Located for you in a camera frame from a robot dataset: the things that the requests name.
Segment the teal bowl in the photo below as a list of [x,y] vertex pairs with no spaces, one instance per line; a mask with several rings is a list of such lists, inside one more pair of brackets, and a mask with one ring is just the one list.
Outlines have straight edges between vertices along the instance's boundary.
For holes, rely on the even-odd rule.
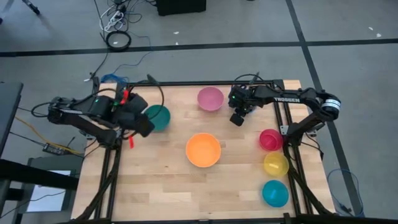
[[271,180],[262,188],[262,197],[270,206],[280,208],[289,200],[289,191],[282,182]]
[[[150,118],[159,111],[161,106],[162,105],[150,106],[148,109],[145,110],[144,113],[148,115],[148,117]],[[163,106],[160,113],[156,117],[150,120],[155,125],[154,131],[165,130],[170,123],[170,118],[171,118],[170,111],[165,106]]]

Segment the blue cable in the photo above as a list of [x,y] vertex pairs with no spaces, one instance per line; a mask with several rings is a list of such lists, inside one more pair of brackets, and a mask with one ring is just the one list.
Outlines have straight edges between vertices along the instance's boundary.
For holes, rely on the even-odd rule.
[[109,82],[110,80],[117,82],[117,83],[129,83],[130,82],[129,77],[119,77],[115,74],[107,74],[107,75],[104,75],[103,77],[101,77],[101,83],[106,83],[106,82]]
[[[355,181],[356,181],[356,186],[357,186],[356,190],[358,191],[359,202],[361,203],[361,213],[359,213],[359,215],[354,215],[354,217],[361,217],[361,216],[363,216],[363,213],[364,213],[363,210],[364,210],[364,208],[363,208],[363,202],[362,202],[361,194],[360,194],[360,192],[359,192],[359,180],[358,180],[358,178],[355,176],[355,174],[353,174],[353,173],[350,172],[349,170],[346,170],[346,169],[334,169],[334,170],[332,170],[332,171],[329,172],[328,177],[326,178],[328,184],[329,184],[329,178],[330,178],[331,174],[334,173],[334,172],[336,172],[336,171],[346,172],[346,173],[351,174],[351,175],[354,177],[354,179],[355,179]],[[332,192],[331,190],[330,190],[330,193],[331,193],[331,196],[333,197],[333,199],[334,199],[334,200],[338,203],[338,205],[340,206],[340,209],[342,209],[342,207],[346,207],[345,205],[343,205],[342,203],[340,203],[340,201],[335,197],[335,195],[333,194],[333,192]]]

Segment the logo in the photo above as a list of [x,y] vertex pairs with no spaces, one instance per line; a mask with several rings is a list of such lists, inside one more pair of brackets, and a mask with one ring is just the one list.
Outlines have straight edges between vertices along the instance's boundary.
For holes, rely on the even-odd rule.
[[292,98],[274,97],[274,99],[278,102],[289,102],[289,103],[299,103],[300,102],[300,99],[292,99]]

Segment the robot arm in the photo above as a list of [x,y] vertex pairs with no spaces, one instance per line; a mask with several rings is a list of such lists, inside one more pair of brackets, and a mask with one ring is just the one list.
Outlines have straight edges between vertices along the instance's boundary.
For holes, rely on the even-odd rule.
[[289,143],[299,146],[303,134],[314,130],[325,121],[333,121],[338,118],[340,112],[340,100],[324,91],[316,91],[313,88],[305,90],[275,90],[266,85],[247,87],[246,85],[234,85],[228,95],[229,106],[235,109],[230,121],[241,126],[244,117],[256,106],[263,107],[272,102],[302,103],[307,105],[313,113],[299,123],[289,126],[286,136]]
[[[108,147],[113,146],[118,137],[114,128],[133,130],[143,137],[152,132],[154,124],[142,113],[148,107],[148,103],[141,96],[124,90],[122,100],[118,100],[121,92],[116,93],[116,99],[96,96],[97,93],[82,100],[55,97],[49,104],[47,119],[54,124],[72,125],[95,136],[100,144]],[[91,121],[109,129],[102,129]]]

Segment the pink bowl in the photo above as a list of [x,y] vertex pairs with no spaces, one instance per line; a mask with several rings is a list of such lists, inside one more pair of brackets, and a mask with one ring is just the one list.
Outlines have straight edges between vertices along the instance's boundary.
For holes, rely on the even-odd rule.
[[215,111],[221,108],[224,102],[224,94],[216,87],[205,87],[199,91],[199,106],[207,111]]
[[263,130],[260,134],[260,146],[268,151],[276,151],[283,145],[282,135],[274,129]]

